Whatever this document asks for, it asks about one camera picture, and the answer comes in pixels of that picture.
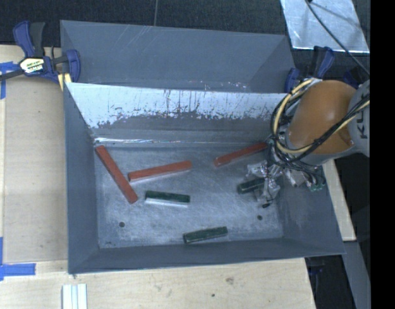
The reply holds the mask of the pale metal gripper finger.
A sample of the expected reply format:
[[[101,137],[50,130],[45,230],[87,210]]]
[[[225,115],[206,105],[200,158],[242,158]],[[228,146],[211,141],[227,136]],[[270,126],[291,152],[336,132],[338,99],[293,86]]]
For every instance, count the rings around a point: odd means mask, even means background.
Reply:
[[[256,177],[269,177],[268,164],[266,162],[259,162],[256,164],[247,165],[248,175]]]
[[[261,191],[261,198],[266,201],[273,201],[280,191],[280,185],[277,183],[275,178],[266,178],[264,180],[264,186]]]

